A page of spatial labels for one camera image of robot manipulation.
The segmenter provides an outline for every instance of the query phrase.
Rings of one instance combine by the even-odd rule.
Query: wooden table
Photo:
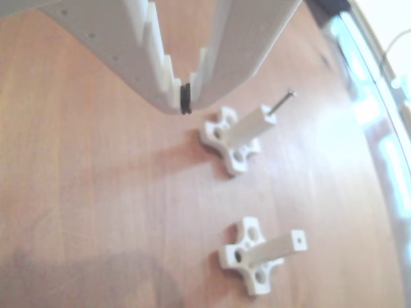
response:
[[[156,1],[187,80],[213,2]],[[298,98],[229,178],[198,127]],[[361,128],[302,4],[257,75],[213,108],[166,116],[40,12],[0,21],[0,307],[402,307],[385,203]],[[249,298],[216,250],[232,224],[305,229],[309,250]]]

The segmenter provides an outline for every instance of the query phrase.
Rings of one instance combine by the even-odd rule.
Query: hole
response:
[[[267,277],[262,269],[257,270],[254,276],[259,284],[265,284],[267,281]]]
[[[221,139],[221,129],[215,128],[213,133],[214,137],[216,137],[217,139]]]
[[[234,256],[235,256],[235,258],[236,258],[236,261],[238,262],[238,263],[240,263],[241,262],[241,260],[242,260],[242,256],[241,256],[241,252],[239,251],[239,250],[236,250],[236,252],[234,252]]]
[[[225,117],[225,120],[227,121],[227,123],[229,123],[230,125],[233,125],[235,123],[234,118],[231,115],[228,115],[227,117]]]
[[[235,151],[234,154],[233,154],[233,157],[237,162],[243,162],[244,161],[244,157],[241,154],[241,152],[239,152],[239,151]]]
[[[247,234],[249,235],[249,237],[256,242],[258,240],[258,231],[256,228],[251,227],[247,230]]]

